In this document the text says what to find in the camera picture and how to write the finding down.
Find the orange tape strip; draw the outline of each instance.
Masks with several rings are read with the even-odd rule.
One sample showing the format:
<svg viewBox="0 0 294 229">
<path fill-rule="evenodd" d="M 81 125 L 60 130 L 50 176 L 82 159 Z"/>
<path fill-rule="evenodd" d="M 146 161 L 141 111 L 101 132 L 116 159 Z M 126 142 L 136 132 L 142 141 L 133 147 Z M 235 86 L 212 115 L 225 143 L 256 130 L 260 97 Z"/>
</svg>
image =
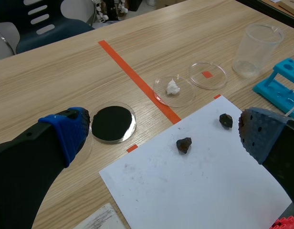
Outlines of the orange tape strip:
<svg viewBox="0 0 294 229">
<path fill-rule="evenodd" d="M 131 147 L 127 150 L 127 152 L 130 153 L 131 151 L 135 150 L 136 148 L 138 148 L 138 146 L 135 144 L 135 145 L 131 146 Z"/>
<path fill-rule="evenodd" d="M 214 99 L 217 99 L 217 98 L 219 98 L 221 96 L 221 94 L 218 94 L 218 95 L 216 95 L 215 97 L 214 97 Z"/>
<path fill-rule="evenodd" d="M 100 46 L 112 57 L 112 59 L 124 70 L 124 72 L 136 83 L 136 85 L 148 96 L 148 98 L 160 109 L 160 111 L 173 123 L 181 121 L 180 117 L 169 107 L 160 103 L 154 96 L 153 90 L 148 84 L 118 55 L 106 42 L 100 41 Z"/>
<path fill-rule="evenodd" d="M 211 78 L 213 75 L 212 73 L 210 73 L 209 71 L 205 71 L 205 72 L 202 72 L 202 74 L 204 75 L 205 78 L 209 79 Z"/>
</svg>

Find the black disc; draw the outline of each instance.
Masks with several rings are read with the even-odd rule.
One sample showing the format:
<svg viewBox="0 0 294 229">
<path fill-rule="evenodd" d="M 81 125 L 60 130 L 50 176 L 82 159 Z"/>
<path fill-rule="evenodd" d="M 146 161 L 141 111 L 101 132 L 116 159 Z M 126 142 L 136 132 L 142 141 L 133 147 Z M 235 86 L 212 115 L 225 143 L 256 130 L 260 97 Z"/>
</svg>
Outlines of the black disc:
<svg viewBox="0 0 294 229">
<path fill-rule="evenodd" d="M 129 110 L 121 106 L 109 106 L 94 115 L 92 134 L 104 141 L 116 141 L 124 137 L 132 122 Z"/>
</svg>

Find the dark brown rock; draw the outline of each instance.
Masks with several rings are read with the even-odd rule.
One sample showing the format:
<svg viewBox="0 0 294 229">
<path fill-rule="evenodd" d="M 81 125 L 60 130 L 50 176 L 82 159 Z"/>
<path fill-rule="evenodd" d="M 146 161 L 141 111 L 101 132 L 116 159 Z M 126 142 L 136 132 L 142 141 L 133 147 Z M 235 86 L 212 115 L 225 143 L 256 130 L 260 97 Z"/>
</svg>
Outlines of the dark brown rock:
<svg viewBox="0 0 294 229">
<path fill-rule="evenodd" d="M 230 115 L 228 114 L 222 114 L 219 116 L 219 122 L 227 128 L 232 128 L 233 126 L 233 119 Z"/>
<path fill-rule="evenodd" d="M 186 137 L 177 141 L 177 148 L 182 153 L 187 153 L 189 146 L 191 145 L 191 138 Z"/>
</svg>

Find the chair backrest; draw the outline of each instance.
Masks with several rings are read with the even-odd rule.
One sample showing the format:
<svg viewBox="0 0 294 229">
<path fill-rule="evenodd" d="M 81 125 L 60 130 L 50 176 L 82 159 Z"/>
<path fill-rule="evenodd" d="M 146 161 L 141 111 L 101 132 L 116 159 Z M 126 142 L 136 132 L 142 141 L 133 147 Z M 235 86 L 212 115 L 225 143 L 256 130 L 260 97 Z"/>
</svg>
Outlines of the chair backrest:
<svg viewBox="0 0 294 229">
<path fill-rule="evenodd" d="M 60 10 L 63 0 L 36 1 L 0 0 L 0 22 L 12 22 L 21 36 L 67 20 Z"/>
</svg>

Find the plastic beaker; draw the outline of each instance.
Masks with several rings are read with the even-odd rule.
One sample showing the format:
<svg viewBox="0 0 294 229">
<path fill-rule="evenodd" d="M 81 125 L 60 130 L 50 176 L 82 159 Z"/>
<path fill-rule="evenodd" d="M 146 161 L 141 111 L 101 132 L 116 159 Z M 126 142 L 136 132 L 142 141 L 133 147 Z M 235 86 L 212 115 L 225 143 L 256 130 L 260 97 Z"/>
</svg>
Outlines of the plastic beaker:
<svg viewBox="0 0 294 229">
<path fill-rule="evenodd" d="M 249 25 L 239 45 L 233 69 L 245 77 L 258 75 L 283 39 L 284 33 L 276 26 L 260 23 Z"/>
</svg>

